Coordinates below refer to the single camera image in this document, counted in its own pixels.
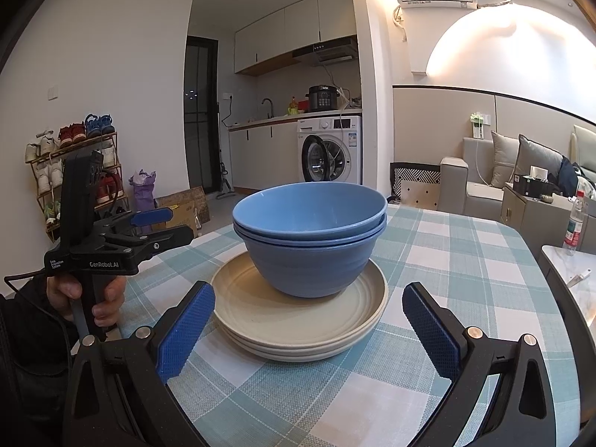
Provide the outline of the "person's left hand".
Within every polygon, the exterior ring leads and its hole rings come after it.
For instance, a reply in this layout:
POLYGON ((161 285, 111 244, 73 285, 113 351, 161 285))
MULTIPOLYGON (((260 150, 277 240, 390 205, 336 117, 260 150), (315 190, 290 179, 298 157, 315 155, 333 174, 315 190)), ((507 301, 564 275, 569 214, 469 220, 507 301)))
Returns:
MULTIPOLYGON (((104 301, 96 304, 92 311, 95 324, 112 327, 117 324, 120 308, 124 303, 126 279, 117 276, 104 289, 104 301)), ((74 321, 71 302, 82 296, 82 286, 72 276, 51 276, 47 278, 47 299, 67 321, 74 321)))

